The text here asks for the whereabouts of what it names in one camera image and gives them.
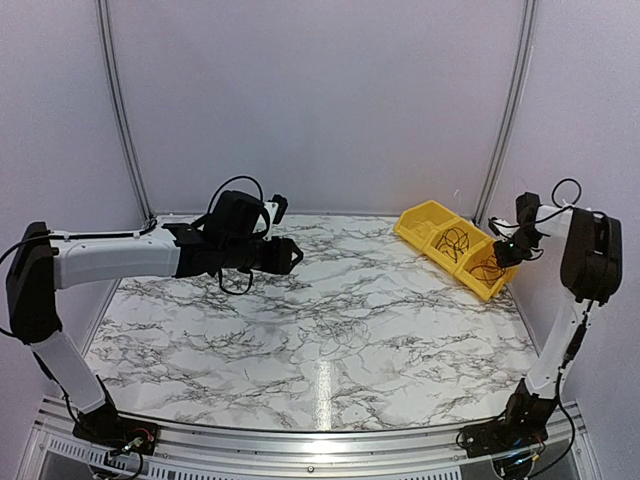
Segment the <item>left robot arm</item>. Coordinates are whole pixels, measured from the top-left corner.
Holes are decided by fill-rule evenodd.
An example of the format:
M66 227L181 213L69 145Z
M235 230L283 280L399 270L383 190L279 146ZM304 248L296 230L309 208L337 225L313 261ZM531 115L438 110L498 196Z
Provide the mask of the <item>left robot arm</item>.
M221 185L207 211L190 223L152 219L139 231L72 233L31 223L1 256L6 276L9 326L2 335L28 346L43 372L74 404L74 433L106 445L134 431L106 386L63 330L56 293L81 284L134 277L223 277L226 269L288 275L303 252L272 230L288 201L265 199Z

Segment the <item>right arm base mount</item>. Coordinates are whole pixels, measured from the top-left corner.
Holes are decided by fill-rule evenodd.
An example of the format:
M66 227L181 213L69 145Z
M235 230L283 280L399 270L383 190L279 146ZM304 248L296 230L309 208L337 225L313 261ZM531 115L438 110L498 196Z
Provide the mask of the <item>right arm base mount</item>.
M546 426L557 405L556 395L541 398L521 380L500 414L462 427L456 444L469 459L490 455L499 479L523 479L546 449Z

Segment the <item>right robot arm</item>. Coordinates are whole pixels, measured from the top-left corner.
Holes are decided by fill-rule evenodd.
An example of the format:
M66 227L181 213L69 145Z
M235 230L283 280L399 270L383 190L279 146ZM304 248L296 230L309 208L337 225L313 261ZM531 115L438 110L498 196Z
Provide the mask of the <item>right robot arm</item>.
M554 199L550 205L532 192L516 198L516 221L488 220L500 239L493 244L497 266L508 269L543 254L548 237L564 241L559 278L564 288L554 325L534 366L510 396L495 438L506 448L540 436L560 406L566 374L591 326L591 317L609 301L622 282L621 222L602 211Z

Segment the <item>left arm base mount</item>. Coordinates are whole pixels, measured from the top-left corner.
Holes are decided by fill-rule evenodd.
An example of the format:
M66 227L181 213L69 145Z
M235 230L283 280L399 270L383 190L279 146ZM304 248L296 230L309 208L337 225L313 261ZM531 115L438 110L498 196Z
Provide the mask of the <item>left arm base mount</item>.
M126 468L119 473L106 470L94 470L89 467L95 479L139 479L144 470L146 456L154 453L160 433L157 423L123 417L110 397L96 410L83 413L79 409L73 412L69 399L65 400L67 412L74 422L73 435L108 448L103 464L112 466L118 457L133 454L137 465L133 472Z

